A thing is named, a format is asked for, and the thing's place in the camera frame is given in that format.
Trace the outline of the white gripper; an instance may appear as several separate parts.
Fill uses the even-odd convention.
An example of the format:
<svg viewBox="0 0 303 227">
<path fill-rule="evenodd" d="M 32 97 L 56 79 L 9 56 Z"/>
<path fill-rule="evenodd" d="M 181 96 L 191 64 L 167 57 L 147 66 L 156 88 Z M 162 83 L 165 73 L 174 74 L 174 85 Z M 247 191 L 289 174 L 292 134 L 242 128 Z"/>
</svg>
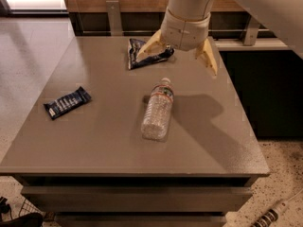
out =
<svg viewBox="0 0 303 227">
<path fill-rule="evenodd" d="M 174 49 L 189 51 L 196 48 L 195 59 L 201 60 L 213 77 L 218 74 L 218 64 L 208 36 L 210 12 L 203 18 L 187 19 L 166 9 L 160 30 L 156 31 L 140 48 L 136 59 L 143 61 L 149 56 L 162 53 L 167 44 Z"/>
</svg>

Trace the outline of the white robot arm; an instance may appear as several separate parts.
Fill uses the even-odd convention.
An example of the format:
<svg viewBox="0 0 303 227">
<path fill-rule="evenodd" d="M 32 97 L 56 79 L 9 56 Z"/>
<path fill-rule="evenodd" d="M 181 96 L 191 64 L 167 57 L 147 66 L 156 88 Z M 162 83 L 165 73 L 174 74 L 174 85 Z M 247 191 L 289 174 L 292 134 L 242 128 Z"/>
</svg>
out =
<svg viewBox="0 0 303 227">
<path fill-rule="evenodd" d="M 234 0 L 303 58 L 303 0 Z M 169 0 L 160 29 L 140 48 L 136 59 L 162 53 L 167 45 L 195 51 L 216 75 L 218 64 L 207 34 L 214 0 Z"/>
</svg>

